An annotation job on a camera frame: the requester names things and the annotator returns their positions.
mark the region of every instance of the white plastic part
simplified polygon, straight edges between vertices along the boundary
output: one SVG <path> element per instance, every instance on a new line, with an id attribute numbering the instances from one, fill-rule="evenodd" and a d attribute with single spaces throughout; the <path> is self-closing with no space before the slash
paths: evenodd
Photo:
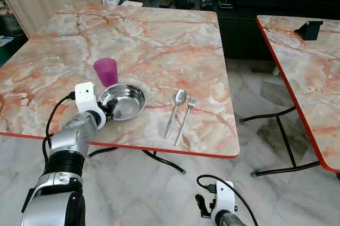
<path id="1" fill-rule="evenodd" d="M 231 187 L 234 185 L 230 181 L 226 181 Z M 216 214 L 221 210 L 228 210 L 229 212 L 235 214 L 235 194 L 229 189 L 227 185 L 220 181 L 216 181 L 216 204 L 214 209 L 211 211 L 211 220 L 213 225 L 215 223 Z"/>
<path id="2" fill-rule="evenodd" d="M 97 112 L 101 119 L 100 124 L 98 125 L 98 129 L 101 129 L 106 122 L 106 116 L 97 104 L 96 86 L 92 82 L 80 83 L 75 85 L 74 92 L 75 103 L 77 105 L 79 113 L 83 113 L 89 110 Z"/>

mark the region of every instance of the table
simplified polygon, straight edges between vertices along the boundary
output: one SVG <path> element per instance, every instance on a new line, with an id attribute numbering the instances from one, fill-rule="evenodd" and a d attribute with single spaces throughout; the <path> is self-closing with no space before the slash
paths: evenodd
<path id="1" fill-rule="evenodd" d="M 94 4 L 67 5 L 0 69 L 0 132 L 41 138 L 54 105 L 74 85 L 91 81 L 93 63 L 117 60 L 119 82 L 146 95 L 146 107 L 126 122 L 108 122 L 93 145 L 235 158 L 239 154 L 231 94 L 214 12 Z M 183 140 L 173 145 L 186 105 L 163 138 L 174 91 L 196 95 Z M 50 132 L 77 114 L 62 104 Z"/>
<path id="2" fill-rule="evenodd" d="M 323 20 L 318 39 L 304 41 L 294 30 L 309 20 L 316 19 L 257 16 L 295 104 L 284 113 L 297 109 L 319 163 L 324 169 L 339 173 L 340 21 Z"/>

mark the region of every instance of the cable connector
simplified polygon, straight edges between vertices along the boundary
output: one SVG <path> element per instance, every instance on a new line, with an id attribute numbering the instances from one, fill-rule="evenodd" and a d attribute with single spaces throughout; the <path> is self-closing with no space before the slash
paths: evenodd
<path id="1" fill-rule="evenodd" d="M 213 185 L 213 184 L 205 185 L 205 189 L 210 193 L 214 193 L 214 194 L 217 193 L 216 185 Z"/>
<path id="2" fill-rule="evenodd" d="M 71 93 L 69 93 L 69 98 L 70 98 L 71 100 L 75 100 L 75 92 L 74 92 L 74 91 L 71 92 Z"/>

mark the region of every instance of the metal spoon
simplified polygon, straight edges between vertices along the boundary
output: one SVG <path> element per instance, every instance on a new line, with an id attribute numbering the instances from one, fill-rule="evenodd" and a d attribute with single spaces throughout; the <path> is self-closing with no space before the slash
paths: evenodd
<path id="1" fill-rule="evenodd" d="M 171 126 L 172 126 L 172 123 L 174 122 L 175 114 L 177 112 L 177 107 L 180 104 L 183 104 L 185 99 L 186 99 L 186 92 L 185 92 L 184 89 L 179 89 L 178 91 L 175 92 L 175 94 L 174 94 L 175 107 L 174 107 L 174 110 L 172 111 L 172 114 L 171 114 L 170 119 L 168 121 L 168 125 L 166 126 L 166 130 L 165 130 L 165 133 L 164 133 L 165 138 L 167 138 L 170 134 Z"/>

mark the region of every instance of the purple cup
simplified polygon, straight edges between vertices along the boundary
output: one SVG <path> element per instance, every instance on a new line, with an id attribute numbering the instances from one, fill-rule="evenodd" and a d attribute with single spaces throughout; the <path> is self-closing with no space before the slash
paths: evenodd
<path id="1" fill-rule="evenodd" d="M 93 64 L 101 83 L 108 87 L 118 82 L 117 62 L 109 57 L 103 57 Z"/>

